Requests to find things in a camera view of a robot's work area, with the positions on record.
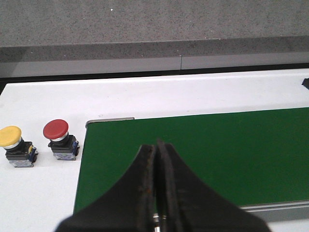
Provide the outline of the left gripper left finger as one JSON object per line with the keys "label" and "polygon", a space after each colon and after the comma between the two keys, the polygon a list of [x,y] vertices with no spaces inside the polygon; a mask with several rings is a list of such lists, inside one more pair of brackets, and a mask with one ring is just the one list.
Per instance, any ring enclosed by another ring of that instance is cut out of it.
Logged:
{"label": "left gripper left finger", "polygon": [[152,232],[155,153],[142,145],[124,175],[100,198],[63,220],[58,232]]}

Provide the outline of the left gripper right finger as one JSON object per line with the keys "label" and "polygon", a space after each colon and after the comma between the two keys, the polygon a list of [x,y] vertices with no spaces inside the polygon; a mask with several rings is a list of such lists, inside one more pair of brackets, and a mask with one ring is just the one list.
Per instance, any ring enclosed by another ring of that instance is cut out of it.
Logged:
{"label": "left gripper right finger", "polygon": [[268,232],[268,225],[207,186],[172,144],[157,141],[157,209],[163,232]]}

